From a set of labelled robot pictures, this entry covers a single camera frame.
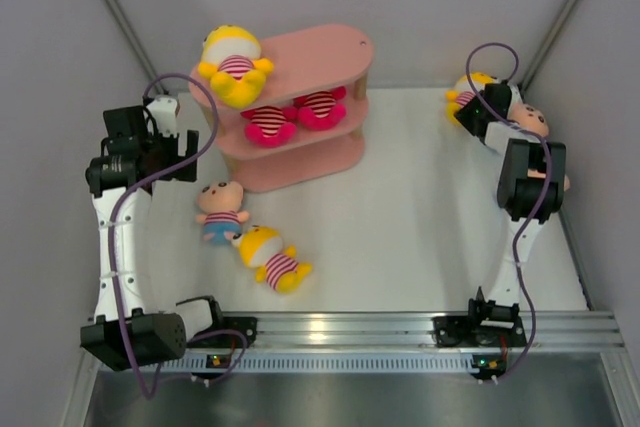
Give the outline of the yellow frog plush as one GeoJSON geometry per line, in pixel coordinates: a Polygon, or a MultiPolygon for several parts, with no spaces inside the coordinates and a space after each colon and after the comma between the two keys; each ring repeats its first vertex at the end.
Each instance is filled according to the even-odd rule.
{"type": "Polygon", "coordinates": [[[220,25],[203,42],[197,72],[230,108],[244,109],[261,95],[274,63],[259,40],[237,25],[220,25]]]}
{"type": "Polygon", "coordinates": [[[456,119],[455,114],[475,97],[471,86],[482,91],[486,84],[497,81],[495,77],[483,72],[472,72],[470,78],[471,80],[468,80],[467,76],[463,75],[450,90],[445,92],[446,117],[457,126],[460,126],[460,122],[456,119]]]}
{"type": "Polygon", "coordinates": [[[243,264],[254,270],[255,281],[280,294],[295,291],[313,270],[311,263],[298,260],[296,247],[286,246],[274,228],[253,226],[234,234],[231,244],[243,264]]]}

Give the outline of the peach boy plush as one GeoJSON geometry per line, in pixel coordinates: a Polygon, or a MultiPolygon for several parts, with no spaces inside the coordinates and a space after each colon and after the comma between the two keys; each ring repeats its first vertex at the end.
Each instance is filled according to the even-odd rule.
{"type": "Polygon", "coordinates": [[[195,221],[202,227],[202,239],[213,245],[228,244],[243,232],[250,214],[242,209],[244,188],[237,181],[213,182],[197,197],[200,213],[195,221]]]}
{"type": "Polygon", "coordinates": [[[534,132],[542,137],[549,135],[549,125],[543,113],[525,103],[516,103],[510,110],[510,118],[521,128],[534,132]]]}

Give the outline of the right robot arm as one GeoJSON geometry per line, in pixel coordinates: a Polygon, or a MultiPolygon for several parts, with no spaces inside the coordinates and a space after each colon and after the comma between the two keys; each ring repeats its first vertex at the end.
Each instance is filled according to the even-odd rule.
{"type": "Polygon", "coordinates": [[[545,115],[525,103],[519,88],[506,80],[473,73],[459,80],[446,99],[449,119],[502,160],[496,201],[507,216],[504,247],[500,263],[478,288],[477,300],[490,309],[466,320],[471,339],[488,344],[504,327],[495,311],[505,312],[508,322],[516,315],[524,298],[520,278],[533,244],[570,185],[566,146],[547,140],[545,115]]]}

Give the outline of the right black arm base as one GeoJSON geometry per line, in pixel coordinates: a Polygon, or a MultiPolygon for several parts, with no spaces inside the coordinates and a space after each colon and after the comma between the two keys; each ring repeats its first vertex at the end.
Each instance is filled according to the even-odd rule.
{"type": "Polygon", "coordinates": [[[520,319],[476,321],[464,315],[447,315],[435,317],[433,327],[438,347],[524,347],[527,343],[520,319]]]}

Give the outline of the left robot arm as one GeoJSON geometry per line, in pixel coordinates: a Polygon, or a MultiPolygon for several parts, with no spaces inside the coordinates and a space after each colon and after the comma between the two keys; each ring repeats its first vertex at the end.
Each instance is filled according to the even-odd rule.
{"type": "Polygon", "coordinates": [[[187,133],[179,153],[177,100],[162,96],[148,105],[107,110],[101,153],[85,171],[100,238],[97,306],[80,330],[83,349],[113,371],[181,358],[189,342],[219,344],[226,333],[212,296],[183,300],[162,311],[154,298],[148,261],[148,223],[153,186],[142,179],[193,182],[199,134],[187,133]]]}

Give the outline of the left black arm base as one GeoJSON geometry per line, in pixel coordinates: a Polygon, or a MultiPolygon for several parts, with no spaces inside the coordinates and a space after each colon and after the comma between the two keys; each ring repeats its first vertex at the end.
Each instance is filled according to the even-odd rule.
{"type": "Polygon", "coordinates": [[[257,337],[258,319],[254,316],[226,316],[186,342],[188,349],[231,349],[254,344],[257,337]]]}

